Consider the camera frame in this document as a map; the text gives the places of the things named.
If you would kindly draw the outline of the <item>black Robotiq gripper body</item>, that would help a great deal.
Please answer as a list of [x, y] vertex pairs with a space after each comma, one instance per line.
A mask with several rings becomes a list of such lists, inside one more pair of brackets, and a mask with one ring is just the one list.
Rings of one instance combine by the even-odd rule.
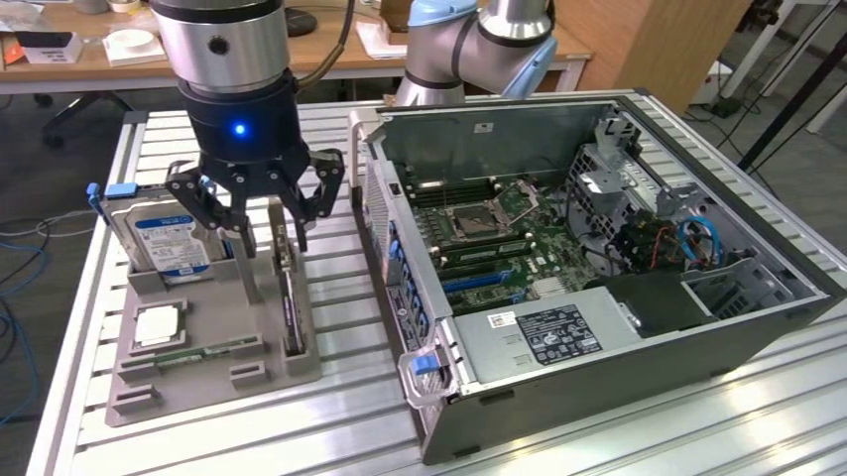
[[252, 91], [204, 91], [178, 83], [202, 151], [202, 171], [248, 196], [283, 195], [310, 164], [290, 70]]

